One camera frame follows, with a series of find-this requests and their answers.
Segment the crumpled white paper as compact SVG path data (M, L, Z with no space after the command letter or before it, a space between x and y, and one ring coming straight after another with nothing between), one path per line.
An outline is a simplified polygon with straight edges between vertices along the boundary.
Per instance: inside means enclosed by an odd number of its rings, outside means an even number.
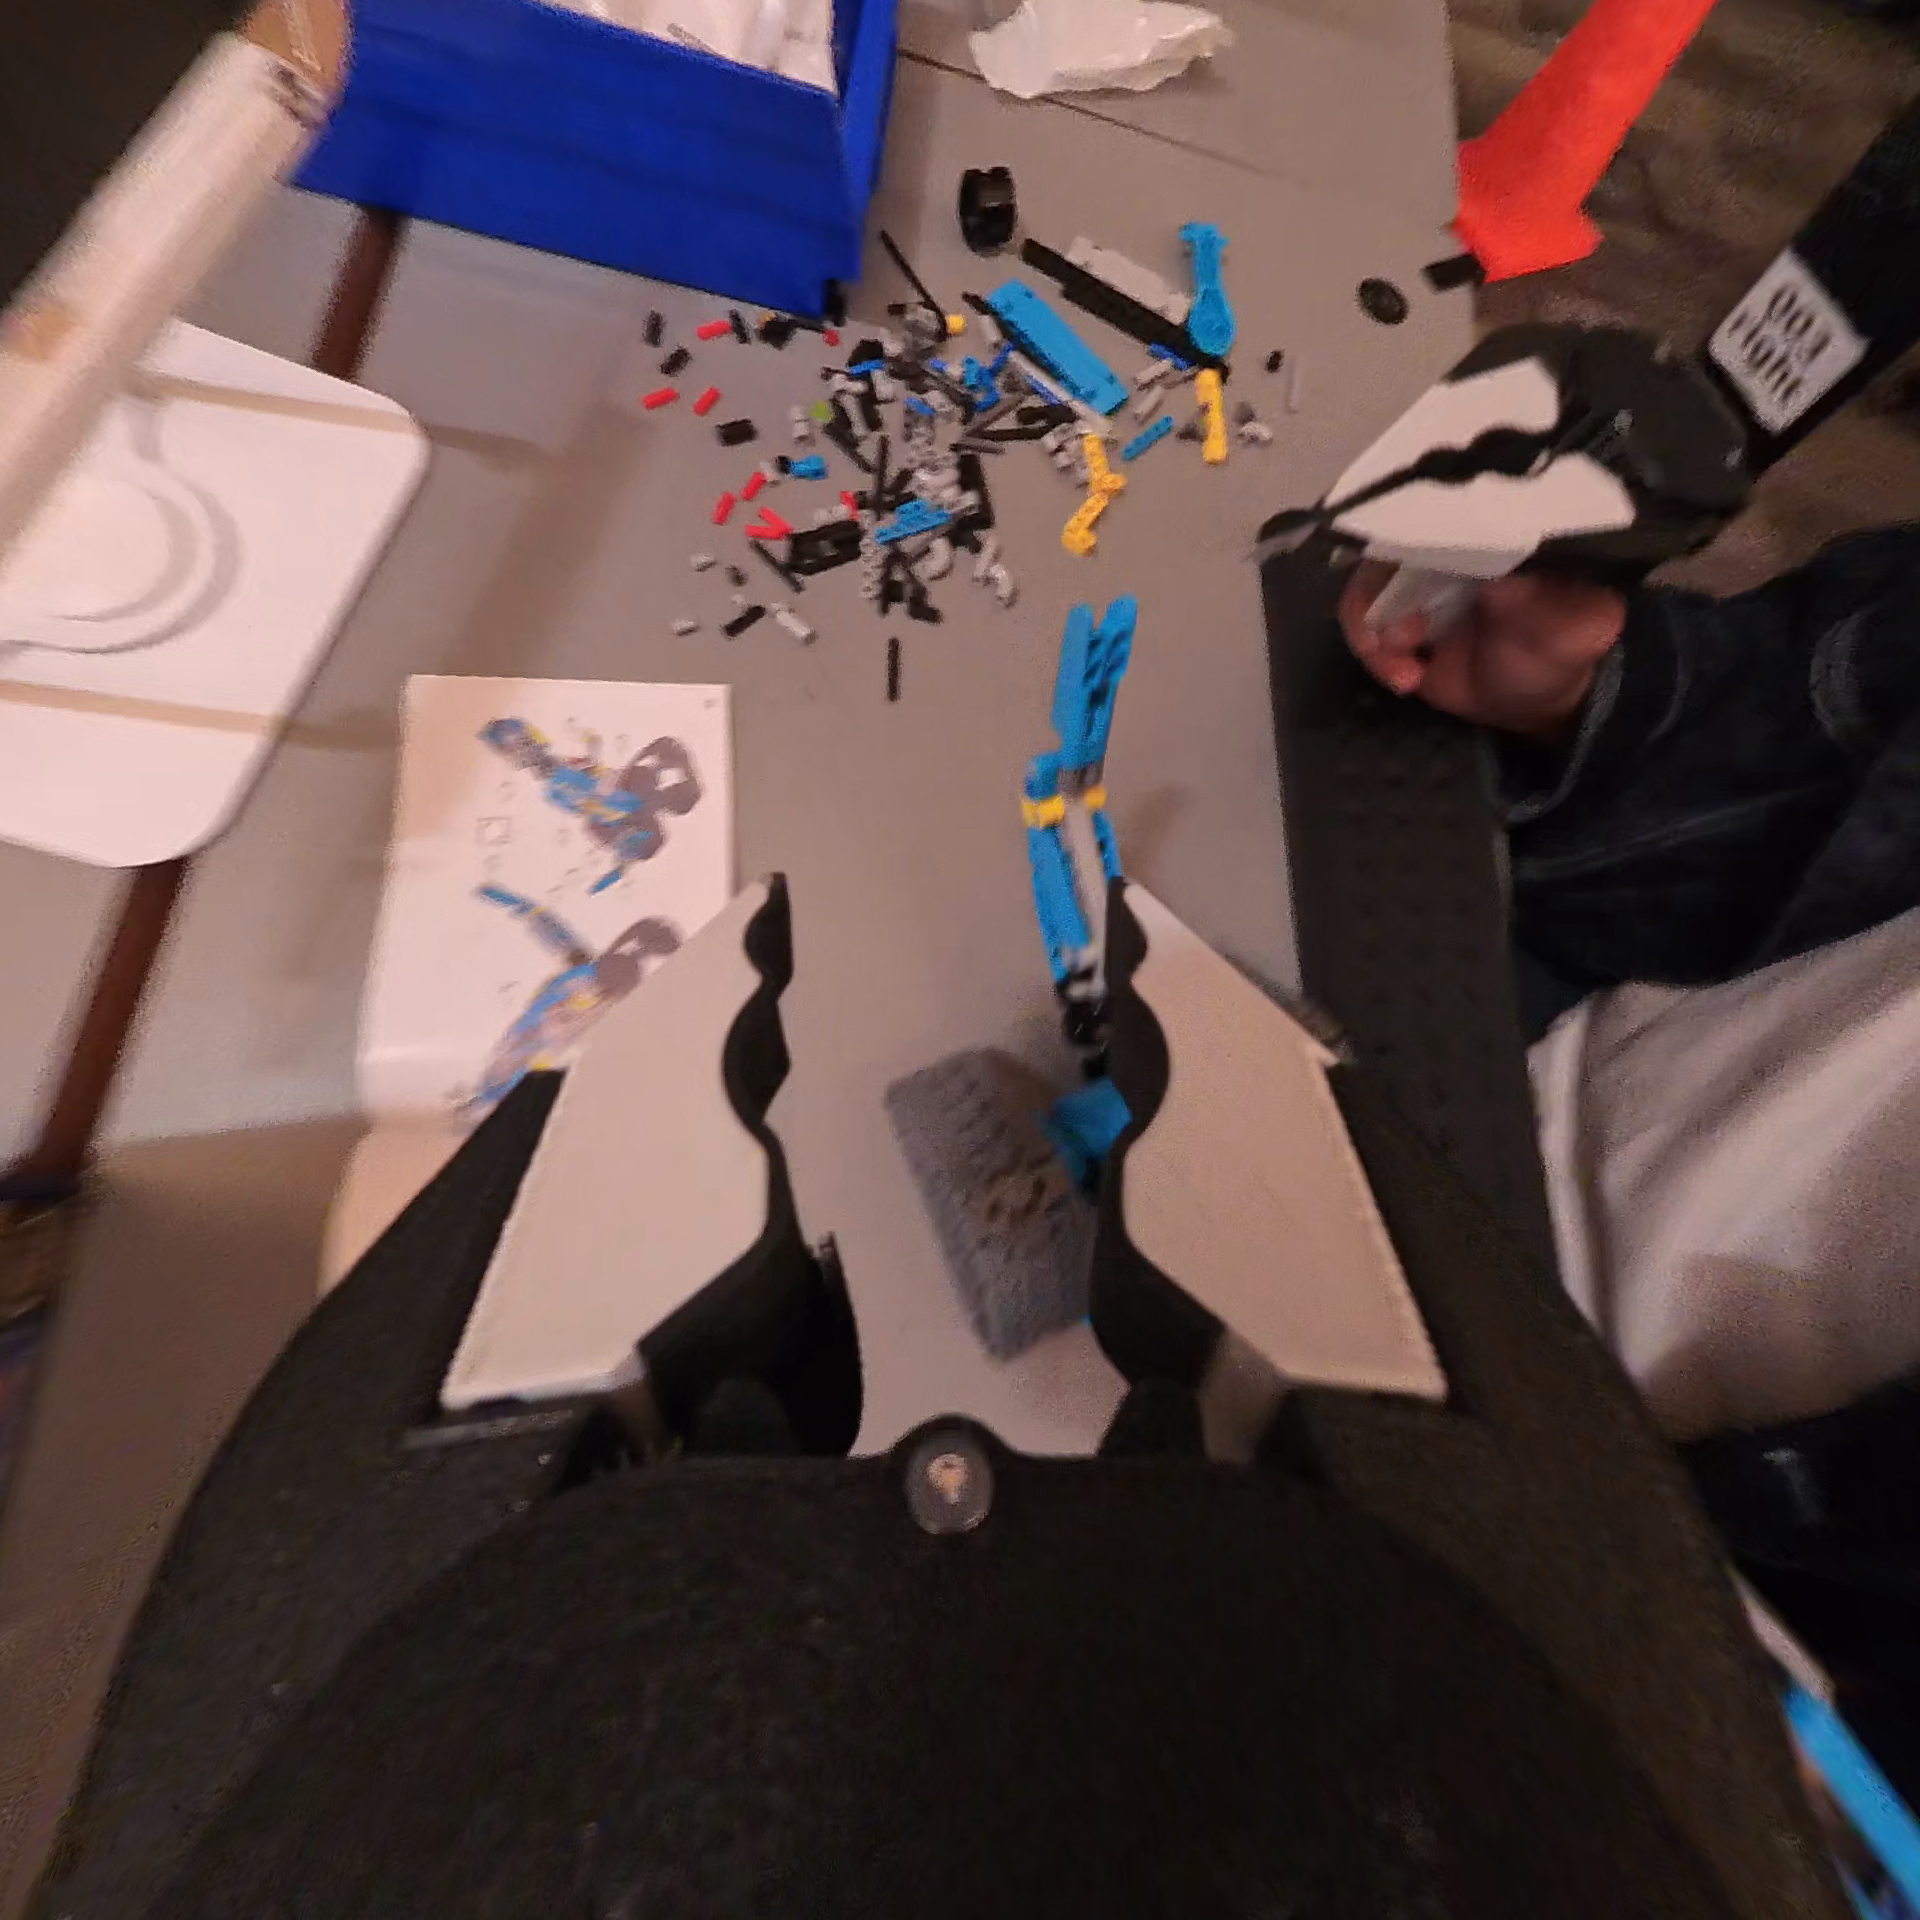
M1149 91L1231 48L1221 15L1175 2L1019 2L967 36L977 73L1021 103Z

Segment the open instruction booklet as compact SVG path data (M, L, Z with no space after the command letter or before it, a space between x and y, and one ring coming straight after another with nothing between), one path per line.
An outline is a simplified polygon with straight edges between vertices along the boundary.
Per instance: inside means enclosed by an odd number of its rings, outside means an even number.
M475 1123L735 897L724 684L413 676L359 1013L372 1120Z

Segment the white desk lamp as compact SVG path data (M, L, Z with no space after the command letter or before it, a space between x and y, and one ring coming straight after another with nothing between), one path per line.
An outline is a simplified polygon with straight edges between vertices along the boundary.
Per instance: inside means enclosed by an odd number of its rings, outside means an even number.
M351 20L187 28L191 65L12 272L9 848L132 872L215 840L423 482L395 401L180 316L325 130Z

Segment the pile of small brick parts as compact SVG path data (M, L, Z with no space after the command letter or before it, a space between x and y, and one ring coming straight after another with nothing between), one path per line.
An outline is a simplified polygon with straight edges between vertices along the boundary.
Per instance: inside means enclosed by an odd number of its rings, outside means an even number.
M738 642L770 628L810 648L823 616L801 600L828 578L890 626L941 624L956 575L1012 608L1008 460L1056 475L1072 506L1051 548L1087 560L1160 447L1191 447L1209 473L1271 449L1295 402L1288 354L1260 354L1260 383L1237 383L1226 235L1185 225L1180 248L1175 282L1087 235L1024 235L1017 274L939 312L883 233L905 300L880 328L851 328L841 307L825 320L708 316L637 394L669 449L722 461L712 493L691 496L703 520L685 568L704 601L673 608L667 632Z

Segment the blue brick robot arm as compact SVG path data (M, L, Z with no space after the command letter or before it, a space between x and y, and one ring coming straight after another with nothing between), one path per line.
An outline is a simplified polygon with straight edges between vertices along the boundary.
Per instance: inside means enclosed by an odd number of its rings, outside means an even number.
M1136 642L1139 601L1077 605L1049 706L1049 745L1024 769L1021 825L1034 906L1063 1037L1087 1081L1109 1060L1107 900L1122 879L1107 787L1120 685Z

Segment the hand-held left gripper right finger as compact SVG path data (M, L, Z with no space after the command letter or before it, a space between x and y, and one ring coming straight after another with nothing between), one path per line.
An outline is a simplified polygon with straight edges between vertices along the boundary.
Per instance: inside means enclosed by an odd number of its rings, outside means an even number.
M1436 1356L1340 1108L1340 1053L1135 880L1107 915L1112 1079L1090 1306L1132 1383L1260 1444L1299 1389L1441 1408Z

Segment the blue plastic bin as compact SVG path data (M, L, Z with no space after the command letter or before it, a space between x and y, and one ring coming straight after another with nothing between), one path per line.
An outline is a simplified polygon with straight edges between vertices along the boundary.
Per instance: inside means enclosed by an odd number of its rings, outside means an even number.
M835 5L828 91L564 7L352 5L295 185L819 320L861 274L896 15Z

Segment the grey desk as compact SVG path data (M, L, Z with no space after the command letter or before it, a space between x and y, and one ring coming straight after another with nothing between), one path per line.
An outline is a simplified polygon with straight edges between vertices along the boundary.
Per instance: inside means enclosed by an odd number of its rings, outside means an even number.
M1234 5L1217 80L1132 103L1010 103L965 68L967 18L903 7L875 227L935 285L961 265L953 189L1007 161L1060 245L1178 257L1183 219L1232 241L1237 385L1288 354L1277 443L1205 473L1157 449L1092 562L1058 532L1044 461L996 484L1019 584L944 592L912 628L903 699L849 580L804 589L817 642L722 641L689 555L722 488L680 416L643 421L637 279L407 225L359 365L435 449L413 509L229 834L164 921L106 1114L17 1515L157 1503L229 1426L314 1304L322 1219L362 1136L357 1008L393 817L410 674L728 681L736 869L788 876L795 1071L776 1105L801 1215L849 1261L869 1356L866 1444L967 1410L1034 1451L1087 1451L1116 1380L1083 1335L1000 1367L969 1337L880 1111L946 1049L1056 1035L1024 880L1017 781L1077 600L1135 592L1141 642L1112 772L1135 874L1232 959L1291 973L1280 778L1251 536L1309 496L1459 348L1459 300L1381 328L1361 277L1442 235L1457 137L1447 5Z

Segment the blue toy brick robot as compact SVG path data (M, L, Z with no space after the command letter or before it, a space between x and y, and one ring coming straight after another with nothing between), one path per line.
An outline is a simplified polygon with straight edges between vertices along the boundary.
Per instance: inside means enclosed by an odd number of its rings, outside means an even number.
M1058 1093L996 1047L883 1095L978 1347L1016 1360L1088 1315L1097 1188L1129 1120L1112 1076Z

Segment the orange traffic cone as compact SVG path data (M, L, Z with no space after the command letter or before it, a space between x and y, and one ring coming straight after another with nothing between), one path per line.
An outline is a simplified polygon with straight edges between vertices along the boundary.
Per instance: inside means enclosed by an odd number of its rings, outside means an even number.
M1453 232L1485 283L1595 252L1586 210L1709 2L1594 2L1488 130L1457 148Z

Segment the person's right hand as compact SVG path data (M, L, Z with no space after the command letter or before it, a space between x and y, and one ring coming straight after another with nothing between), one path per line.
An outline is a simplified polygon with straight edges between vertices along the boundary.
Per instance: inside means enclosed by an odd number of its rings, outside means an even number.
M1337 623L1367 676L1476 729L1532 745L1565 740L1601 665L1625 628L1625 595L1560 575L1488 584L1445 628L1425 616L1386 620L1387 569L1348 578Z

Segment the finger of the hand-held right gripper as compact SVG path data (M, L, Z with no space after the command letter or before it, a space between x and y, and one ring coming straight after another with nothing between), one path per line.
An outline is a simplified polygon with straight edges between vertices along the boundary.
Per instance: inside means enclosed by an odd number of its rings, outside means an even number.
M1540 357L1445 378L1347 464L1328 498L1525 475L1556 440L1564 411L1562 383Z
M1551 461L1540 475L1417 481L1361 506L1340 506L1401 466L1373 452L1356 456L1314 507L1274 515L1253 545L1297 548L1322 537L1361 560L1483 584L1519 569L1551 540L1612 536L1636 520L1625 484L1584 452Z

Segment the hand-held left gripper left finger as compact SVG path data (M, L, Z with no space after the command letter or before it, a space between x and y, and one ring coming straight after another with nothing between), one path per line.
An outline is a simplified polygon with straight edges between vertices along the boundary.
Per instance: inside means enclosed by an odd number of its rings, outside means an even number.
M597 1020L444 1375L447 1416L643 1392L691 1441L713 1395L748 1383L795 1451L852 1450L849 1285L801 1225L770 1123L792 932L787 879L761 876Z

